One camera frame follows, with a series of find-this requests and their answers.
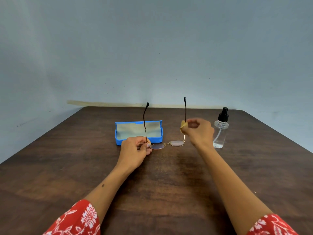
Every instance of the red floral sleeve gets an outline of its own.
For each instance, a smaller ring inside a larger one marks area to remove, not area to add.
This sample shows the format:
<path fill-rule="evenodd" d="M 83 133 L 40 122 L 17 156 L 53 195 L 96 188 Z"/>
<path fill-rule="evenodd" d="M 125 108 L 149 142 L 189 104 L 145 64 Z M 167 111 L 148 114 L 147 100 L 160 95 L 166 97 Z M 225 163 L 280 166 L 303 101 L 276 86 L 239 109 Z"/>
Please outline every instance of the red floral sleeve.
<path fill-rule="evenodd" d="M 276 214 L 260 218 L 247 235 L 298 235 L 284 220 Z"/>
<path fill-rule="evenodd" d="M 100 235 L 100 223 L 95 208 L 80 200 L 59 217 L 44 235 Z"/>

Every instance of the hand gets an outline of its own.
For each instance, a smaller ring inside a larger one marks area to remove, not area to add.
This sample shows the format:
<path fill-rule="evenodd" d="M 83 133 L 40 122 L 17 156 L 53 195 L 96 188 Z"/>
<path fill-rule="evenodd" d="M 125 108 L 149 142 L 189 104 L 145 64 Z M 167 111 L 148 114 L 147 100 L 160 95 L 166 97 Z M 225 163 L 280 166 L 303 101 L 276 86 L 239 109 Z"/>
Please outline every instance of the hand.
<path fill-rule="evenodd" d="M 122 142 L 116 167 L 133 172 L 141 165 L 143 159 L 152 152 L 151 142 L 146 137 L 128 138 Z"/>
<path fill-rule="evenodd" d="M 188 127 L 184 126 L 182 132 L 189 136 L 191 143 L 197 149 L 203 147 L 213 148 L 214 128 L 211 123 L 201 118 L 188 119 Z"/>

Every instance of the forearm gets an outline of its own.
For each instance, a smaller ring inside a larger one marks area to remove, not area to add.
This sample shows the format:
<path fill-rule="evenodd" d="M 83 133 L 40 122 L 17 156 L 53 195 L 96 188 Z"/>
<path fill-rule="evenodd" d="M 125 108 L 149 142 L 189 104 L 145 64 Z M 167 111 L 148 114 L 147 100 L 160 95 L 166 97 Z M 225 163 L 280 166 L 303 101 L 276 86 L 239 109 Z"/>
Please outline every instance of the forearm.
<path fill-rule="evenodd" d="M 115 167 L 111 173 L 85 197 L 85 199 L 95 208 L 100 224 L 102 223 L 116 192 L 129 174 L 129 171 Z"/>
<path fill-rule="evenodd" d="M 213 148 L 198 150 L 217 186 L 238 235 L 245 235 L 262 216 L 272 211 L 258 199 Z"/>

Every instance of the yellow cloth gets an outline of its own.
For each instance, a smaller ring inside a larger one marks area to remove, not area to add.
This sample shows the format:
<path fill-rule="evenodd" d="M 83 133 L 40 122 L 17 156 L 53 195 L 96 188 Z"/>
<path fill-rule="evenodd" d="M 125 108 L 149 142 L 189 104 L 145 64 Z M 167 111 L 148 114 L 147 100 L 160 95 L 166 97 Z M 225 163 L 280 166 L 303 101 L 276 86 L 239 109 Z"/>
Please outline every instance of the yellow cloth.
<path fill-rule="evenodd" d="M 182 132 L 182 127 L 185 127 L 185 126 L 188 126 L 188 122 L 185 122 L 184 120 L 182 120 L 182 124 L 181 124 L 179 130 Z"/>

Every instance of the glasses lens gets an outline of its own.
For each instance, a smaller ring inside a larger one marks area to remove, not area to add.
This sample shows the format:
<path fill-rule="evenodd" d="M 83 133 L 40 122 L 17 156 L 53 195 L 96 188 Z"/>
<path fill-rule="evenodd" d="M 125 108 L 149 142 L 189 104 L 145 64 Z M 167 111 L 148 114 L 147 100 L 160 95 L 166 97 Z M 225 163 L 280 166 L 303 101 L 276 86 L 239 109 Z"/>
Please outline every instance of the glasses lens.
<path fill-rule="evenodd" d="M 158 143 L 158 144 L 152 144 L 149 148 L 151 148 L 151 149 L 162 149 L 164 147 L 165 147 L 164 144 Z"/>
<path fill-rule="evenodd" d="M 185 143 L 182 140 L 176 140 L 176 141 L 171 141 L 170 145 L 174 147 L 180 147 L 184 145 Z"/>

